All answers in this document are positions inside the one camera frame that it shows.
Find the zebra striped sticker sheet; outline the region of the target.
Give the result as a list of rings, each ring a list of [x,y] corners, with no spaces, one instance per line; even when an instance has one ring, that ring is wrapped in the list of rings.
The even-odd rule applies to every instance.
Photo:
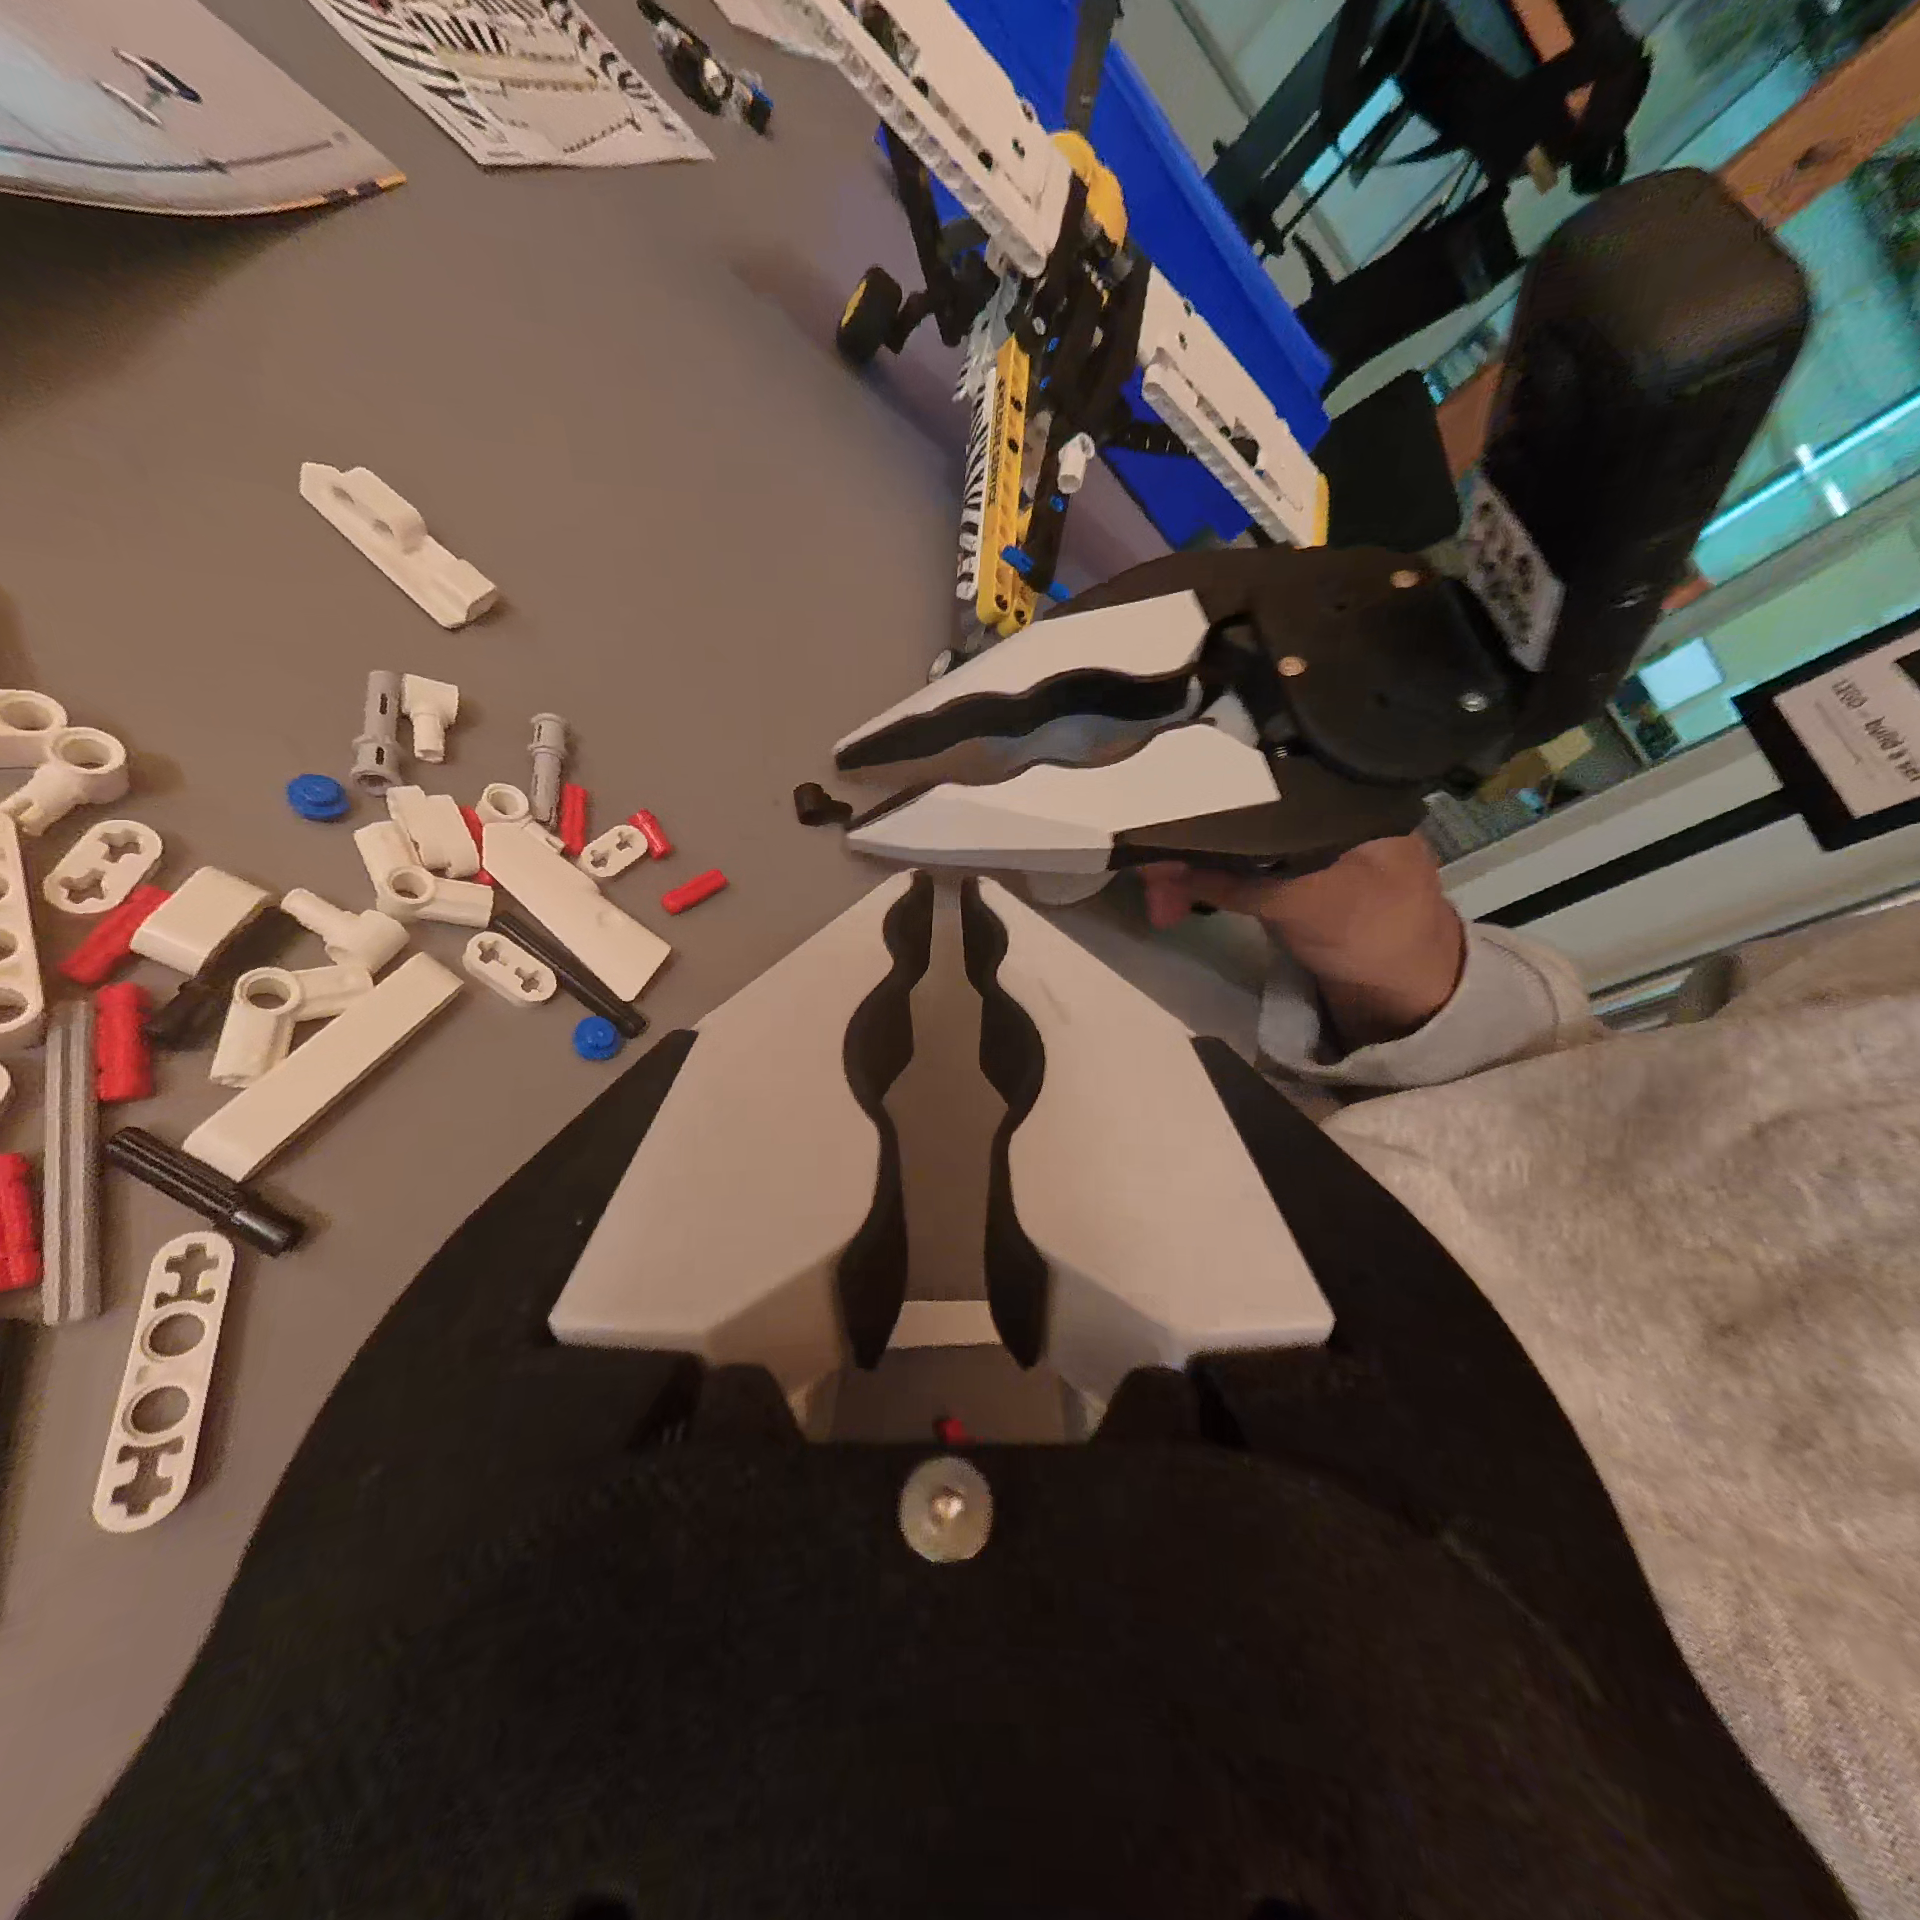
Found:
[[[712,158],[577,4],[315,3],[313,12],[489,171]]]

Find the blue plastic bin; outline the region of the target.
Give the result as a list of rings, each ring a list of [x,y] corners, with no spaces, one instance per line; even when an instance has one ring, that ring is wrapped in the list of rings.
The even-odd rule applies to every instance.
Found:
[[[956,3],[954,12],[1042,124],[1058,128],[1081,7]],[[1268,280],[1139,62],[1118,41],[1102,65],[1090,142],[1118,174],[1142,252],[1233,347],[1295,440],[1314,450],[1328,432],[1328,356]]]

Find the pile of loose lego pieces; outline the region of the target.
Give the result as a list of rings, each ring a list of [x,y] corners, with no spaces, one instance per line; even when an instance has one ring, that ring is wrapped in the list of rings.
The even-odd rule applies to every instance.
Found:
[[[465,983],[511,1006],[559,995],[591,1017],[587,1060],[644,1031],[638,998],[666,947],[604,898],[674,842],[652,809],[591,834],[563,783],[568,732],[535,718],[528,786],[473,806],[407,785],[444,762],[460,690],[370,675],[352,783],[385,814],[352,842],[374,890],[338,906],[202,867],[154,883],[163,838],[92,823],[40,880],[27,842],[131,788],[126,746],[4,690],[4,1057],[40,1055],[42,1147],[4,1155],[4,1294],[65,1329],[104,1308],[104,1167],[190,1212],[136,1294],[129,1359],[89,1498],[126,1539],[171,1519],[200,1465],[235,1250],[300,1247],[303,1224],[252,1179],[446,1014]]]

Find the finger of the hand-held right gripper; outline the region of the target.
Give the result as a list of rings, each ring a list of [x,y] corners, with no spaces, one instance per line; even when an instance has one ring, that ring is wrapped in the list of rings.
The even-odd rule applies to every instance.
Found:
[[[900,705],[846,737],[846,775],[923,771],[859,814],[849,847],[940,874],[1105,874],[1121,834],[1280,799],[1235,732],[1038,705]]]
[[[1194,592],[1042,620],[843,737],[833,764],[866,775],[1070,723],[1147,729],[1187,718],[1210,633]]]

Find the white yellow lego plane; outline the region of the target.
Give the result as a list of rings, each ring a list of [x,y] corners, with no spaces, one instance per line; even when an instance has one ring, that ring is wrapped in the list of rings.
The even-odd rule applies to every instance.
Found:
[[[1056,586],[1070,508],[1113,450],[1191,460],[1260,538],[1328,540],[1328,481],[1255,376],[1152,260],[1092,144],[1118,4],[1084,4],[1064,124],[1042,124],[951,4],[803,4],[875,110],[922,286],[868,267],[836,322],[852,368],[930,322],[970,409],[956,600],[975,638],[1018,636]]]

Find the small dark lego assembly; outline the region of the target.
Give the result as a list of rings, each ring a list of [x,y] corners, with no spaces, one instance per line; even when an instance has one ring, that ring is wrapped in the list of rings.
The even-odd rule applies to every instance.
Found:
[[[635,12],[647,23],[666,75],[684,99],[714,119],[728,118],[762,138],[774,134],[776,103],[751,68],[723,59],[660,3],[635,3]]]

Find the person's grey hoodie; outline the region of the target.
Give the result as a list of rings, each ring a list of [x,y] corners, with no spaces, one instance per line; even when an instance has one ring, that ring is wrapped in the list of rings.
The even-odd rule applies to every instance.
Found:
[[[1328,1131],[1500,1310],[1862,1915],[1916,1915],[1916,906]]]

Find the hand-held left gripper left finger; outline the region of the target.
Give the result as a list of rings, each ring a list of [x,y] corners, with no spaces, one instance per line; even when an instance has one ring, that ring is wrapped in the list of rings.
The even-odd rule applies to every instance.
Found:
[[[760,1367],[807,1435],[906,1304],[900,1144],[934,880],[900,874],[667,1050],[654,1115],[550,1314],[559,1344]]]

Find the black framed marker sign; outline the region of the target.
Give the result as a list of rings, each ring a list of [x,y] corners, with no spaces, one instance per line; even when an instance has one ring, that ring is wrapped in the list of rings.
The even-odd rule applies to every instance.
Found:
[[[1735,697],[1785,811],[1822,852],[1919,825],[1919,615]]]

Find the white lego panel piece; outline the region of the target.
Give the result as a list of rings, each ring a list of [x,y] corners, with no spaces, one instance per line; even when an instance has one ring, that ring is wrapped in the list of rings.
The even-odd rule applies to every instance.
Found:
[[[456,633],[497,606],[492,579],[434,540],[422,513],[370,468],[307,463],[300,496],[442,628]]]

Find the person's right hand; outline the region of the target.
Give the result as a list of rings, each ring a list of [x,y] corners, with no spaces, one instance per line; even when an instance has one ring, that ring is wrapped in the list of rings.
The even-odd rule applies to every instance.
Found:
[[[1257,922],[1308,974],[1342,1050],[1406,1041],[1452,1002],[1468,967],[1468,934],[1419,834],[1362,843],[1299,879],[1200,872],[1154,863],[1139,872],[1154,928],[1199,908]]]

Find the open instruction booklet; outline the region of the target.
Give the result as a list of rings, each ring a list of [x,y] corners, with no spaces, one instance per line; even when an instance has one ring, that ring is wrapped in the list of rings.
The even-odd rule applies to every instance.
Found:
[[[400,184],[395,163],[204,4],[2,4],[8,198],[254,219]]]

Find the wooden ceiling beam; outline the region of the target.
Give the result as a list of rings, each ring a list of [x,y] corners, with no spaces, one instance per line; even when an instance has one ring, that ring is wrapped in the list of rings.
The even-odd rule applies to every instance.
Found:
[[[1691,171],[1775,234],[1916,122],[1916,3],[1644,4],[1626,177]]]

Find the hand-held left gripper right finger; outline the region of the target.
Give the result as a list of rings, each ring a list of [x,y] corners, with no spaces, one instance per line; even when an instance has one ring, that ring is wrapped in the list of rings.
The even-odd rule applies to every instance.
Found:
[[[994,880],[962,883],[978,1065],[1004,1105],[983,1278],[1000,1342],[1097,1425],[1123,1382],[1319,1348],[1335,1314],[1203,1042]]]

